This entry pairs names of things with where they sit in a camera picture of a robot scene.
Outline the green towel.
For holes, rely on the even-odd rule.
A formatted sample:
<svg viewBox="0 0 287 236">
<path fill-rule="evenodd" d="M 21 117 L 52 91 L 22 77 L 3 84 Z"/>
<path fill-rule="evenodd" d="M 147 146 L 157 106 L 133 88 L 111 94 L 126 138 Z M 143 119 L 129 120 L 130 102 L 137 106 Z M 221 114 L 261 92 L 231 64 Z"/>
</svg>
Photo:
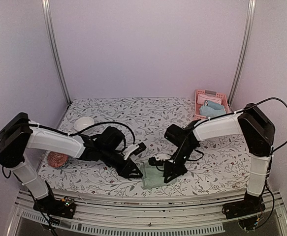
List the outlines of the green towel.
<svg viewBox="0 0 287 236">
<path fill-rule="evenodd" d="M 142 177 L 143 189 L 159 188 L 175 184 L 177 179 L 170 181 L 169 183 L 164 182 L 163 173 L 156 169 L 154 166 L 150 166 L 148 163 L 143 163 L 139 167 Z"/>
</svg>

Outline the light blue towel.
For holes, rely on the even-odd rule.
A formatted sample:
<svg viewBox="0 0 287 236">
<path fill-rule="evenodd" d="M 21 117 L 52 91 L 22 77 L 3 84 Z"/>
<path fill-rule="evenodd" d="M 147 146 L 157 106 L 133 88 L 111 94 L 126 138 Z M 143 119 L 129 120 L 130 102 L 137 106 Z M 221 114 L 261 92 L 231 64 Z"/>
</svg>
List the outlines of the light blue towel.
<svg viewBox="0 0 287 236">
<path fill-rule="evenodd" d="M 211 107 L 204 106 L 204 105 L 200 107 L 199 112 L 200 112 L 200 115 L 205 116 L 205 117 L 211 117 L 211 118 L 226 114 L 226 111 L 224 110 L 215 110 Z"/>
</svg>

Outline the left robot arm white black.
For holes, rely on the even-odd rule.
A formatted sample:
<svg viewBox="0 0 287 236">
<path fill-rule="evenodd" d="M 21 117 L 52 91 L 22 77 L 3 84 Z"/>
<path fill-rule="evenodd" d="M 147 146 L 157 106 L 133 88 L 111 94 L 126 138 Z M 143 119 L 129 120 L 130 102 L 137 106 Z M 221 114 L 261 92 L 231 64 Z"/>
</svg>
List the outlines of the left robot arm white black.
<svg viewBox="0 0 287 236">
<path fill-rule="evenodd" d="M 123 178 L 141 178 L 142 173 L 131 156 L 143 152 L 145 144 L 133 143 L 119 150 L 118 146 L 125 144 L 126 138 L 115 127 L 115 121 L 108 125 L 102 133 L 92 136 L 83 131 L 69 134 L 33 122 L 28 114 L 21 112 L 0 131 L 0 164 L 31 192 L 39 210 L 61 211 L 71 205 L 55 199 L 51 187 L 39 176 L 27 155 L 39 157 L 56 152 L 82 161 L 101 161 Z"/>
</svg>

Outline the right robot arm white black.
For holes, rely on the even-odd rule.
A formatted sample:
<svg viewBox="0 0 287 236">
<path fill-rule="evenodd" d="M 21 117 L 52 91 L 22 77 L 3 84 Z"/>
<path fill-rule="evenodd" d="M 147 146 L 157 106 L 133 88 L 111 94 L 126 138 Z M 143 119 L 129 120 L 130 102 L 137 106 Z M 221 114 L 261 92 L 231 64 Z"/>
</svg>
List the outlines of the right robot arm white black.
<svg viewBox="0 0 287 236">
<path fill-rule="evenodd" d="M 164 183 L 187 172 L 185 163 L 201 141 L 228 135 L 243 135 L 252 158 L 247 199 L 240 204 L 240 210 L 244 214 L 251 214 L 259 207 L 258 198 L 264 190 L 275 135 L 274 124 L 254 103 L 247 104 L 243 110 L 237 112 L 194 120 L 184 128 L 170 125 L 164 137 L 177 150 L 164 163 Z"/>
</svg>

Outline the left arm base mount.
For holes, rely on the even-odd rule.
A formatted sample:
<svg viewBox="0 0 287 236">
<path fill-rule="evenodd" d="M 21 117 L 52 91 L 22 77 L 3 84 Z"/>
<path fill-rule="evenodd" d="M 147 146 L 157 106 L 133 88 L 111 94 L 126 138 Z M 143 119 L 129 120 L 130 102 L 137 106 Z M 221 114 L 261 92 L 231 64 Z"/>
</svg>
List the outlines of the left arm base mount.
<svg viewBox="0 0 287 236">
<path fill-rule="evenodd" d="M 47 215 L 73 219 L 76 204 L 73 199 L 68 197 L 57 200 L 52 196 L 48 196 L 40 200 L 34 198 L 33 209 L 46 213 Z"/>
</svg>

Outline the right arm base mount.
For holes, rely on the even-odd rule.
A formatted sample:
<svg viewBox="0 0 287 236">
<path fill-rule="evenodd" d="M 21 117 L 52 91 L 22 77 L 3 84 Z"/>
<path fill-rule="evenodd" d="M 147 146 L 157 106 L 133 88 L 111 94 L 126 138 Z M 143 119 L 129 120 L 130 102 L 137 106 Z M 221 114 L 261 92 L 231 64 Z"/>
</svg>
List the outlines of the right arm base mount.
<svg viewBox="0 0 287 236">
<path fill-rule="evenodd" d="M 246 192 L 243 200 L 224 204 L 222 214 L 226 216 L 226 219 L 233 219 L 256 214 L 265 211 L 265 209 L 261 195 L 256 197 Z"/>
</svg>

